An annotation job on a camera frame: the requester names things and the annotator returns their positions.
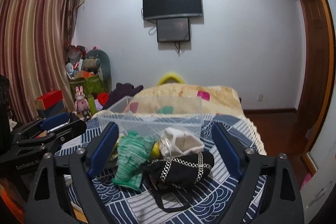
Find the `red box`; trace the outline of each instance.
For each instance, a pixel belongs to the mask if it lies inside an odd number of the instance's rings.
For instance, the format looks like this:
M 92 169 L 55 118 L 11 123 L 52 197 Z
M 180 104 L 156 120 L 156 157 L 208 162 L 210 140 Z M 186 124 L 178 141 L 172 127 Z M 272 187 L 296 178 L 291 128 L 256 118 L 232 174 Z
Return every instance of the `red box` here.
M 61 90 L 52 90 L 35 99 L 36 109 L 46 110 L 63 99 Z

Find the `wooden floor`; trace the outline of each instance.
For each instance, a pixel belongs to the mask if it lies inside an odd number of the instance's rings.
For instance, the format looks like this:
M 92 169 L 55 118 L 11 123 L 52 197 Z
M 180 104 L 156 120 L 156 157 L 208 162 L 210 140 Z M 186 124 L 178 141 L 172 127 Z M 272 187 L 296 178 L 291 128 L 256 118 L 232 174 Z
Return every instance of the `wooden floor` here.
M 245 114 L 257 127 L 265 150 L 270 156 L 283 152 L 288 155 L 296 179 L 301 185 L 307 174 L 300 154 L 306 145 L 306 130 L 297 122 L 295 113 Z

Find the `pink bunny toy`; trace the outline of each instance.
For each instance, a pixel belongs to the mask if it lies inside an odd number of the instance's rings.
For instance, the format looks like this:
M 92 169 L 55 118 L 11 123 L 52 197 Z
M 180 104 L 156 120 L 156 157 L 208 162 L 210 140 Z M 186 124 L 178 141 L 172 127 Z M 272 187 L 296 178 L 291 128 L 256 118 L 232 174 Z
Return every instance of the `pink bunny toy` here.
M 87 121 L 91 118 L 89 114 L 90 107 L 88 101 L 85 99 L 85 94 L 83 92 L 82 86 L 80 86 L 79 88 L 76 87 L 75 99 L 75 107 L 77 109 L 77 112 L 82 112 L 85 121 Z

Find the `beige bag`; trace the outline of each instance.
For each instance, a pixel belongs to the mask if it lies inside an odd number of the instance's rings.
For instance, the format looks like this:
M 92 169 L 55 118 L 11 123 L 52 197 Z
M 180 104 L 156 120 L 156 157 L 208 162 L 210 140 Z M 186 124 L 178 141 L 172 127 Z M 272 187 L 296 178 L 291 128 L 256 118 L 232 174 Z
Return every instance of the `beige bag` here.
M 160 138 L 163 158 L 180 157 L 204 150 L 204 143 L 188 131 L 166 128 Z

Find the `bed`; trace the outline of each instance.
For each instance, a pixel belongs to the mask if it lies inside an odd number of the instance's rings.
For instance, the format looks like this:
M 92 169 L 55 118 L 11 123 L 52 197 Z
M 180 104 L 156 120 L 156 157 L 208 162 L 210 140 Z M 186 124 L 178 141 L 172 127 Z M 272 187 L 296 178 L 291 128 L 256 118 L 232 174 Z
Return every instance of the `bed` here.
M 211 139 L 212 125 L 214 122 L 222 123 L 227 131 L 240 140 L 245 147 L 252 147 L 260 154 L 266 154 L 256 127 L 243 114 L 238 94 L 235 90 L 222 87 L 201 87 L 196 85 L 166 84 L 143 90 L 141 96 L 196 96 L 203 97 L 203 119 L 201 140 L 205 149 L 210 151 L 215 158 L 215 166 L 210 175 L 192 189 L 193 206 L 186 211 L 165 213 L 160 210 L 154 198 L 147 189 L 145 182 L 141 185 L 141 193 L 121 188 L 110 180 L 115 175 L 116 169 L 105 169 L 92 182 L 98 195 L 110 213 L 115 223 L 209 223 L 215 224 L 220 212 L 225 208 L 227 201 L 233 195 L 238 181 L 230 176 L 223 163 L 218 148 Z M 74 152 L 78 147 L 85 146 L 90 140 L 98 136 L 100 126 L 95 115 L 87 122 L 87 131 L 78 140 L 66 144 L 56 155 L 66 155 Z M 123 114 L 112 113 L 115 118 L 122 118 Z M 244 217 L 244 222 L 252 219 L 257 210 L 263 192 L 265 176 L 260 176 L 256 185 L 255 194 Z M 79 219 L 85 221 L 76 190 L 71 179 L 68 180 L 67 190 L 70 200 Z M 165 197 L 165 207 L 180 206 L 183 199 L 182 190 Z

